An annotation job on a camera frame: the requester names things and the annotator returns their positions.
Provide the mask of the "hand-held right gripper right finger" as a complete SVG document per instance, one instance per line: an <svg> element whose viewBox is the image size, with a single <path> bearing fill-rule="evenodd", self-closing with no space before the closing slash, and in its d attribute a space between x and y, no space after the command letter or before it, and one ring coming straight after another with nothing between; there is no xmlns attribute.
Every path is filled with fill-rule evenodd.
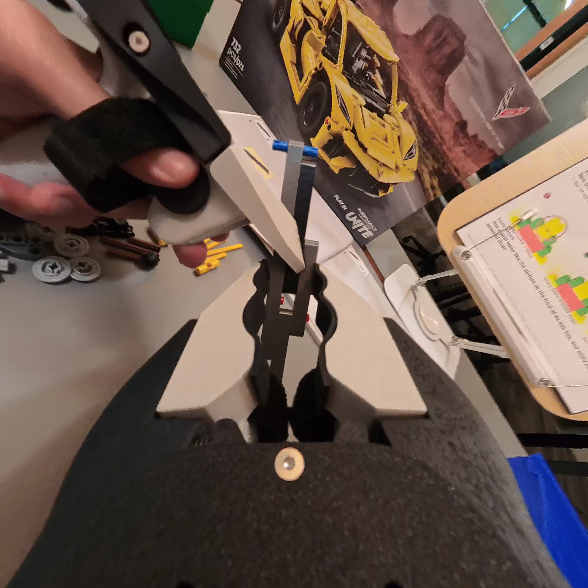
<svg viewBox="0 0 588 588"><path fill-rule="evenodd" d="M385 316L325 265L322 297L334 311L333 334L326 334L326 409L338 424L370 428L376 420L419 419L428 408L395 342Z"/></svg>

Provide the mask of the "lego box with yellow car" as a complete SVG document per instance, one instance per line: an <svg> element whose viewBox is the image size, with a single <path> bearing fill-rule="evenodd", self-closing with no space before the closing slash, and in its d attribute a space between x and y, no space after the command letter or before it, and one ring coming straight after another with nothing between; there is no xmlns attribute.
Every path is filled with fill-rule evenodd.
<svg viewBox="0 0 588 588"><path fill-rule="evenodd" d="M480 1L242 1L219 65L361 245L549 121Z"/></svg>

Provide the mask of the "pile of yellow lego pieces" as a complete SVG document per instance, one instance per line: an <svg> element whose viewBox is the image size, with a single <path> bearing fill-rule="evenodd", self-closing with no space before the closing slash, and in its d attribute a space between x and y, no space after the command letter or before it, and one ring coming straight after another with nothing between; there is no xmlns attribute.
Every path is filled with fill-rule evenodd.
<svg viewBox="0 0 588 588"><path fill-rule="evenodd" d="M160 239L156 233L148 228L148 236L154 240L155 245L169 245ZM213 240L210 238L193 245L173 246L179 263L190 270L196 276L201 276L219 267L221 260L231 252L242 249L242 244L226 245L225 240ZM141 265L146 269L155 268L160 261L160 250L154 254L145 253L141 255Z"/></svg>

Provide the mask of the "pile of grey lego discs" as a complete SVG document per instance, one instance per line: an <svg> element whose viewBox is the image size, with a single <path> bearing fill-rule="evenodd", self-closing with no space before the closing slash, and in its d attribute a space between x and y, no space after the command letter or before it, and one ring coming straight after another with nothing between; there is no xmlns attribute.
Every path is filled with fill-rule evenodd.
<svg viewBox="0 0 588 588"><path fill-rule="evenodd" d="M32 265L33 277L46 284L93 283L102 275L98 261L88 256L89 242L74 233L58 235L51 244L55 254L46 255Z"/></svg>

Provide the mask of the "pile of black lego connectors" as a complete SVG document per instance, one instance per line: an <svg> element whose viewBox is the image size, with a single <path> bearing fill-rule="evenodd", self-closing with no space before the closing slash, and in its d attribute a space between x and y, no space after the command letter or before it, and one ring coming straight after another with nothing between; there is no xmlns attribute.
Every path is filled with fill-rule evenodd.
<svg viewBox="0 0 588 588"><path fill-rule="evenodd" d="M77 234L83 237L106 236L114 239L135 237L134 229L128 221L111 217L99 217L86 227L77 229Z"/></svg>

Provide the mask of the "lego instruction booklet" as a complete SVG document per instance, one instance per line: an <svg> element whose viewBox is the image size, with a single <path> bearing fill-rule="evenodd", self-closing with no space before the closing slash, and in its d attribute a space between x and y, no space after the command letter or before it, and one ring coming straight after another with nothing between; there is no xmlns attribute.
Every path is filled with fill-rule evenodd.
<svg viewBox="0 0 588 588"><path fill-rule="evenodd" d="M218 111L237 144L255 157L265 183L281 198L286 153L273 150L276 136L259 115ZM355 248L353 239L328 204L313 189L306 238L319 243L318 262L356 291L381 316L400 322L399 316Z"/></svg>

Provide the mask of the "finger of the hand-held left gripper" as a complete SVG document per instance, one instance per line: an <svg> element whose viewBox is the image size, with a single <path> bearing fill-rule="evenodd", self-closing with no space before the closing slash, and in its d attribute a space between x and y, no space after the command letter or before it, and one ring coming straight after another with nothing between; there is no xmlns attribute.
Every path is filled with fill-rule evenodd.
<svg viewBox="0 0 588 588"><path fill-rule="evenodd" d="M305 268L298 226L256 170L243 148L231 143L209 166L229 199L255 225L284 262L295 272Z"/></svg>

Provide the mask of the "green plastic bin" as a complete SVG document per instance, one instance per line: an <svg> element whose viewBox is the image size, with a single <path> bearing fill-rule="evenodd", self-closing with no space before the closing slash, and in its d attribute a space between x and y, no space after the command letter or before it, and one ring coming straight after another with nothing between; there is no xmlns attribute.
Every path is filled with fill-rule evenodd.
<svg viewBox="0 0 588 588"><path fill-rule="evenodd" d="M192 49L213 1L148 1L163 30L176 43Z"/></svg>

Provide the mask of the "grey and black lego beam assembly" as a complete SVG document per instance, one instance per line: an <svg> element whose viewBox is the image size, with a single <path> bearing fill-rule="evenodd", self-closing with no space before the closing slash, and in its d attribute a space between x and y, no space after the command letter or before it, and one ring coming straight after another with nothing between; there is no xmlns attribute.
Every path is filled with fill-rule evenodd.
<svg viewBox="0 0 588 588"><path fill-rule="evenodd" d="M274 254L270 267L261 342L271 374L282 381L289 338L302 337L305 332L318 255L319 243L305 241L318 150L296 141L275 141L273 148L287 153L281 201L295 220L295 235L303 248L305 261L305 268L296 273L287 269L286 262Z"/></svg>

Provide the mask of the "blue plastic bin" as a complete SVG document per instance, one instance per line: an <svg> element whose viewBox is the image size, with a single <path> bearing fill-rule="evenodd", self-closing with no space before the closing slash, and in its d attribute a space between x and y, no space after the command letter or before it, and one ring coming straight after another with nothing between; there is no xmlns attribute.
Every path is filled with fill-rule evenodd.
<svg viewBox="0 0 588 588"><path fill-rule="evenodd" d="M572 587L587 587L587 529L548 462L537 453L507 459L535 528Z"/></svg>

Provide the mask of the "printed instruction sheet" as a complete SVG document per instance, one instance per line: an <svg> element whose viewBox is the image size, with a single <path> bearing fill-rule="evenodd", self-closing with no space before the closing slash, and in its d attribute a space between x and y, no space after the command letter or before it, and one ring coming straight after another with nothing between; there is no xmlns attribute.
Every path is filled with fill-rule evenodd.
<svg viewBox="0 0 588 588"><path fill-rule="evenodd" d="M587 159L457 235L452 255L525 376L587 411Z"/></svg>

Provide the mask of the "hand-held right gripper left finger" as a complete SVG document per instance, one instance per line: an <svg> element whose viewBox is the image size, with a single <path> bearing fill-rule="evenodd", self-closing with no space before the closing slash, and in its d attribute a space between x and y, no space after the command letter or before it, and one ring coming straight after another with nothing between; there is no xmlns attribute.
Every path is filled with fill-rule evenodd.
<svg viewBox="0 0 588 588"><path fill-rule="evenodd" d="M259 385L251 372L261 361L261 383L269 367L261 356L266 318L269 260L246 270L200 315L158 402L163 418L235 421L246 439L259 439L249 418L259 407Z"/></svg>

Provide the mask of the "person's left hand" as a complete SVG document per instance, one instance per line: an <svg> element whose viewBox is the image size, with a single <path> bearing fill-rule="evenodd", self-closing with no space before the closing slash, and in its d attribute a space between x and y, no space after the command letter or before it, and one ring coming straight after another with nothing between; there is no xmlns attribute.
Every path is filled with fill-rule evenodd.
<svg viewBox="0 0 588 588"><path fill-rule="evenodd" d="M102 60L65 38L27 1L1 1L1 143L48 116L70 119L109 98L99 85ZM189 186L199 172L189 155L155 149L128 160L122 169L158 187ZM113 211L114 217L144 219L147 200ZM99 215L70 186L49 182L30 187L1 174L1 210L54 229L83 228ZM208 250L197 242L174 246L180 263L194 269Z"/></svg>

